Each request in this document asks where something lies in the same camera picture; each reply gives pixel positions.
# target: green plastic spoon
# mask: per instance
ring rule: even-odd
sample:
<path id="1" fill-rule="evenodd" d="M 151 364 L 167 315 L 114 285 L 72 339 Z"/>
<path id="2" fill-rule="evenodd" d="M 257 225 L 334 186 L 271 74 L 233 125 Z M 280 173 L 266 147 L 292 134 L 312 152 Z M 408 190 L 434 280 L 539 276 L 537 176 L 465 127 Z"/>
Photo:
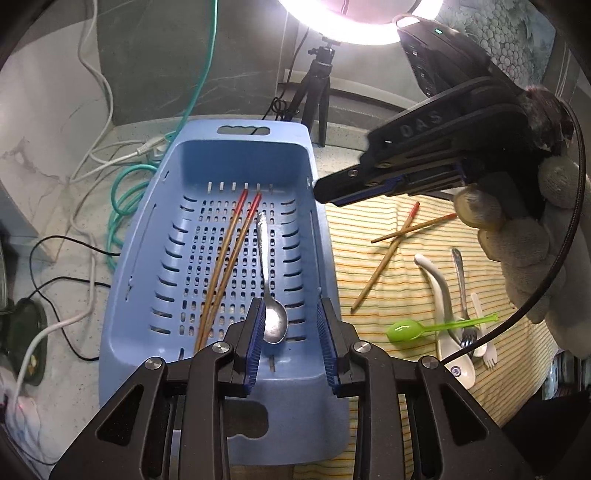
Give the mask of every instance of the green plastic spoon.
<path id="1" fill-rule="evenodd" d="M 425 333 L 440 332 L 452 328 L 472 327 L 481 323 L 497 322 L 498 320 L 499 316 L 496 313 L 480 319 L 462 320 L 461 322 L 449 322 L 430 326 L 424 326 L 416 320 L 402 320 L 389 327 L 386 335 L 390 342 L 409 342 Z"/>

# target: tripod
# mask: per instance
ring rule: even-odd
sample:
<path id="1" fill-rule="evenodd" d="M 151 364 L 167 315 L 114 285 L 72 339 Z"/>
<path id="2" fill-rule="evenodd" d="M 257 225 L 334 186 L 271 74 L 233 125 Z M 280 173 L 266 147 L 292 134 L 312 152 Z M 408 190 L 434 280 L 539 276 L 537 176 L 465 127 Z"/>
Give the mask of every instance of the tripod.
<path id="1" fill-rule="evenodd" d="M 326 46 L 308 51 L 310 55 L 315 55 L 316 58 L 312 60 L 310 70 L 308 70 L 295 91 L 283 120 L 291 122 L 299 113 L 302 100 L 307 95 L 301 123 L 308 128 L 308 132 L 311 132 L 316 109 L 318 109 L 318 143 L 321 147 L 324 147 L 326 146 L 326 127 L 329 117 L 330 72 L 332 71 L 332 60 L 335 56 L 332 45 L 338 45 L 339 43 L 327 38 L 322 40 L 326 42 Z"/>

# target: gloved hand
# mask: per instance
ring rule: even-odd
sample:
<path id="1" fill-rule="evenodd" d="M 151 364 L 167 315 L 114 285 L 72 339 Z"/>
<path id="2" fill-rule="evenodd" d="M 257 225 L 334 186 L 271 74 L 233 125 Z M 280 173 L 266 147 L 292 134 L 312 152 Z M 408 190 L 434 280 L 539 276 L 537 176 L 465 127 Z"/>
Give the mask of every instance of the gloved hand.
<path id="1" fill-rule="evenodd" d="M 486 256 L 501 262 L 506 292 L 521 307 L 540 285 L 564 241 L 577 191 L 578 166 L 567 156 L 543 161 L 538 171 L 546 199 L 538 223 L 525 210 L 506 174 L 491 174 L 454 198 L 458 217 L 479 228 Z M 527 314 L 544 319 L 558 345 L 579 358 L 591 355 L 591 183 L 587 178 L 583 211 L 573 245 L 559 275 Z"/>

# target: chopsticks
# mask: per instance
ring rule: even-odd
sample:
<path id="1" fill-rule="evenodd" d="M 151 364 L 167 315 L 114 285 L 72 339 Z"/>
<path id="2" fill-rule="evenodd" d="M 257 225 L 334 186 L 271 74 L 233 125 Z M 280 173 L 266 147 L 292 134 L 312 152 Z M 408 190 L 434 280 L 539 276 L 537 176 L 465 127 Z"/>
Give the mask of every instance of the chopsticks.
<path id="1" fill-rule="evenodd" d="M 428 227 L 431 225 L 435 225 L 437 223 L 445 222 L 446 220 L 453 220 L 454 218 L 457 218 L 457 213 L 450 213 L 449 215 L 437 217 L 432 220 L 429 220 L 428 222 L 419 223 L 418 225 L 415 225 L 412 227 L 405 227 L 402 230 L 399 230 L 398 232 L 389 233 L 388 235 L 381 236 L 379 238 L 371 240 L 371 243 L 376 244 L 376 243 L 381 242 L 383 240 L 388 240 L 390 238 L 395 238 L 397 236 L 406 235 L 407 233 L 415 232 L 416 230 L 420 230 L 421 228 L 425 228 L 425 227 Z"/>
<path id="2" fill-rule="evenodd" d="M 232 250 L 232 253 L 230 254 L 230 259 L 229 259 L 226 269 L 224 270 L 224 273 L 223 273 L 222 282 L 217 287 L 217 295 L 216 295 L 215 301 L 213 303 L 213 307 L 210 309 L 209 318 L 207 318 L 206 321 L 203 322 L 204 316 L 202 316 L 201 322 L 204 323 L 204 325 L 203 325 L 203 329 L 201 329 L 201 328 L 199 329 L 201 336 L 198 336 L 195 341 L 195 353 L 197 353 L 199 350 L 201 350 L 201 348 L 203 348 L 205 346 L 205 344 L 207 343 L 207 337 L 209 336 L 209 330 L 212 328 L 213 321 L 215 320 L 215 317 L 217 315 L 217 310 L 219 309 L 220 304 L 222 302 L 223 293 L 226 290 L 226 286 L 228 286 L 228 281 L 230 280 L 230 275 L 232 275 L 234 263 L 236 263 L 236 259 L 238 258 L 238 255 L 240 254 L 240 250 L 242 249 L 242 244 L 244 243 L 244 239 L 246 238 L 246 236 L 248 234 L 248 230 L 251 227 L 252 219 L 254 218 L 254 216 L 256 214 L 256 209 L 258 208 L 260 201 L 261 201 L 261 194 L 259 192 L 255 195 L 255 198 L 252 201 L 251 208 L 248 210 L 248 214 L 246 216 L 246 221 L 244 222 L 244 224 L 241 227 L 240 235 L 238 235 L 238 239 L 236 240 L 236 243 L 234 244 L 234 249 Z"/>
<path id="3" fill-rule="evenodd" d="M 420 203 L 418 203 L 418 202 L 414 204 L 413 209 L 410 211 L 407 219 L 404 221 L 404 225 L 402 227 L 403 229 L 406 229 L 411 225 L 415 215 L 418 212 L 419 205 L 420 205 Z M 359 308 L 359 305 L 361 305 L 361 303 L 365 300 L 365 297 L 367 296 L 369 291 L 372 289 L 372 287 L 376 283 L 376 280 L 379 278 L 379 276 L 382 274 L 382 272 L 384 271 L 384 269 L 386 268 L 386 266 L 388 265 L 388 263 L 392 259 L 392 256 L 394 256 L 394 253 L 396 252 L 396 250 L 401 242 L 402 242 L 401 236 L 395 238 L 392 241 L 392 243 L 390 244 L 390 248 L 388 248 L 388 251 L 384 255 L 384 258 L 379 263 L 378 268 L 375 269 L 374 274 L 371 276 L 371 278 L 369 279 L 369 281 L 367 282 L 367 284 L 365 285 L 365 287 L 363 288 L 363 290 L 361 291 L 361 293 L 357 297 L 357 300 L 355 300 L 355 302 L 353 303 L 353 306 L 351 307 L 351 313 L 354 313 L 355 310 L 357 310 Z"/>
<path id="4" fill-rule="evenodd" d="M 222 242 L 222 248 L 220 249 L 220 254 L 217 256 L 216 265 L 213 269 L 213 275 L 209 279 L 209 288 L 207 289 L 207 296 L 205 297 L 205 305 L 203 306 L 203 313 L 201 314 L 201 319 L 199 320 L 199 328 L 197 330 L 197 338 L 200 339 L 203 336 L 203 329 L 205 328 L 205 323 L 207 317 L 209 317 L 209 310 L 212 306 L 213 301 L 213 293 L 216 290 L 217 281 L 220 277 L 220 273 L 222 271 L 222 265 L 224 263 L 224 259 L 226 258 L 226 251 L 230 246 L 230 242 L 232 242 L 232 235 L 234 234 L 234 230 L 236 229 L 236 224 L 238 223 L 238 218 L 242 214 L 242 208 L 244 207 L 244 202 L 246 201 L 246 197 L 248 197 L 248 189 L 244 189 L 240 198 L 238 199 L 238 203 L 236 204 L 236 208 L 234 209 L 234 216 L 230 221 L 230 227 L 226 230 L 226 235 L 224 236 Z"/>

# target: yellow striped cloth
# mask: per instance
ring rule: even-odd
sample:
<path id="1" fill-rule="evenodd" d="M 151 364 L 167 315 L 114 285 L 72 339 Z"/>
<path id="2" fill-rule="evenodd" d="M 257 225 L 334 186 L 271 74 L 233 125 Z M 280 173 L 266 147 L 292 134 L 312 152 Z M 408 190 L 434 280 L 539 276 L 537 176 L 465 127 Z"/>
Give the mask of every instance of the yellow striped cloth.
<path id="1" fill-rule="evenodd" d="M 453 220 L 409 234 L 359 310 L 350 313 L 351 305 L 389 246 L 389 241 L 372 245 L 370 240 L 401 229 L 416 201 L 421 206 L 414 224 L 453 212 L 450 202 L 427 196 L 378 197 L 348 207 L 327 205 L 326 208 L 343 320 L 355 325 L 361 339 L 380 346 L 392 356 L 409 360 L 427 354 L 436 356 L 434 336 L 392 345 L 385 335 L 387 327 L 400 319 L 412 318 L 427 325 L 433 322 L 435 306 L 431 288 L 414 263 L 418 252 L 431 259 L 445 275 L 456 314 L 460 312 L 460 300 L 451 255 L 454 247 L 462 252 L 468 297 L 473 291 L 478 293 L 484 314 L 498 312 L 499 318 L 504 320 L 515 311 L 505 293 L 500 265 L 486 258 L 475 229 Z M 468 306 L 470 316 L 475 318 L 469 298 Z M 503 425 L 541 386 L 557 346 L 544 323 L 532 325 L 527 319 L 520 320 L 501 335 L 495 345 L 499 357 L 496 368 L 487 370 L 482 361 L 476 359 L 477 380 L 470 393 L 499 425 Z M 356 400 L 350 401 L 351 439 L 347 449 L 332 460 L 297 465 L 295 479 L 352 477 L 357 406 Z M 413 454 L 404 403 L 402 424 L 409 478 L 413 471 Z"/>

